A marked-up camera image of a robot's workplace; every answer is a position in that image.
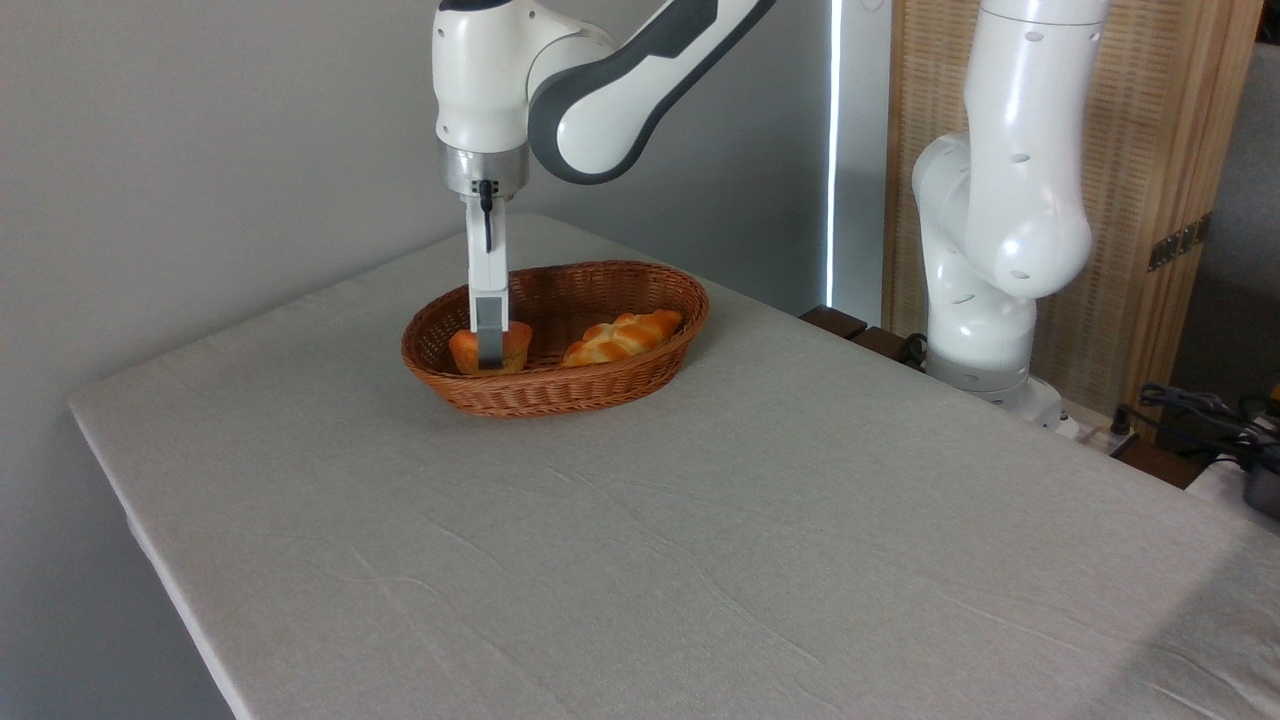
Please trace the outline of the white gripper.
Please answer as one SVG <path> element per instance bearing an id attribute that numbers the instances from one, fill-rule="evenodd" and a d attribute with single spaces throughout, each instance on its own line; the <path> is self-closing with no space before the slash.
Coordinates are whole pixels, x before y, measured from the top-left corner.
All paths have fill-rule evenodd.
<path id="1" fill-rule="evenodd" d="M 484 209 L 480 196 L 467 196 L 463 204 L 477 368 L 497 372 L 503 368 L 509 329 L 506 200 L 494 199 L 489 210 Z"/>

